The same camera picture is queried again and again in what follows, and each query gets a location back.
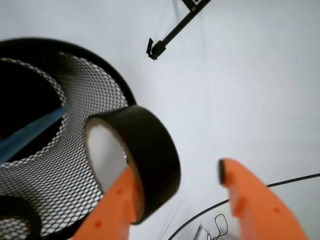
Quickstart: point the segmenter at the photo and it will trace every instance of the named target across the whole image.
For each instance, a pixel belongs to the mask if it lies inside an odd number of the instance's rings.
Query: black mesh wastebasket
[[[2,84],[7,96],[17,92],[12,88],[21,94],[28,91],[28,83],[40,78],[67,112],[38,143],[24,149],[25,155],[0,166],[0,239],[68,239],[102,197],[87,162],[85,121],[136,102],[113,67],[73,44],[30,38],[0,42],[0,72],[6,73],[0,83],[11,83],[11,67],[20,72],[19,81],[26,87]],[[34,92],[49,95],[43,93],[46,87],[37,86],[41,84],[32,85]],[[11,122],[26,119],[26,114],[17,115],[10,107],[19,106],[17,102],[24,99],[1,99],[2,119],[10,117],[8,109],[16,114]],[[42,105],[49,106],[50,101]]]

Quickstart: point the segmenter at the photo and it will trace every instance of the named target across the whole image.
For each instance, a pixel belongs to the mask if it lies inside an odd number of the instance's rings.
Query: white floor
[[[188,12],[181,0],[2,0],[0,39],[85,47],[161,119],[180,156],[181,188],[130,240],[166,240],[227,198],[218,158],[237,158],[266,184],[320,172],[319,9],[316,0],[213,0],[153,61],[148,40]]]

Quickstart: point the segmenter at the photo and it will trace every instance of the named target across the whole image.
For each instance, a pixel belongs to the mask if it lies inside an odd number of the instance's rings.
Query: blue object
[[[49,114],[40,117],[27,126],[19,129],[6,139],[0,141],[0,164],[7,162],[12,156],[28,145],[44,130],[58,121],[66,112],[67,108],[62,106]]]

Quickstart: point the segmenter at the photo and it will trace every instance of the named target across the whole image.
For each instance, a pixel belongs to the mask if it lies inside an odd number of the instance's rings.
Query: black cable
[[[223,216],[223,217],[224,217],[225,224],[226,224],[226,232],[225,232],[224,234],[222,234],[222,235],[221,235],[220,228],[219,228],[219,226],[218,226],[218,224],[217,224],[217,217],[219,217],[219,216]],[[219,214],[219,215],[215,216],[214,222],[215,222],[216,227],[218,228],[219,234],[218,234],[218,236],[216,236],[216,237],[215,237],[214,239],[212,239],[212,240],[217,240],[218,238],[220,238],[220,237],[222,237],[222,236],[224,236],[224,235],[226,235],[226,234],[228,233],[228,230],[229,230],[229,229],[228,229],[228,222],[227,222],[227,219],[226,219],[225,215],[223,215],[223,214]]]
[[[302,176],[302,177],[297,177],[297,178],[293,178],[293,179],[289,179],[289,180],[285,180],[285,181],[280,181],[280,182],[276,182],[276,183],[272,183],[272,184],[268,184],[267,187],[268,188],[272,188],[272,187],[276,187],[276,186],[280,186],[280,185],[284,185],[284,184],[290,184],[290,183],[294,183],[294,182],[298,182],[298,181],[302,181],[302,180],[307,180],[307,179],[313,179],[313,178],[318,178],[320,177],[320,173],[316,173],[316,174],[312,174],[312,175],[308,175],[308,176]],[[192,221],[194,221],[195,219],[197,219],[198,217],[202,216],[203,214],[217,208],[220,207],[223,204],[226,204],[229,202],[229,199],[224,200],[222,202],[219,202],[205,210],[203,210],[202,212],[198,213],[197,215],[193,216],[192,218],[190,218],[188,221],[186,221],[181,227],[179,227],[172,235],[171,237],[169,237],[168,240],[172,240],[182,229],[184,229],[189,223],[191,223]]]
[[[211,237],[210,233],[207,233],[206,240],[212,240],[212,237]]]

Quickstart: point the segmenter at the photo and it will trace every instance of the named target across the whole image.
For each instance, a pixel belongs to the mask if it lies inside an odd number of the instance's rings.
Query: black clamp
[[[187,16],[161,41],[159,40],[154,46],[154,41],[149,38],[146,53],[149,58],[157,60],[158,57],[166,50],[166,46],[170,41],[211,1],[211,0],[182,0],[186,7],[190,10]]]

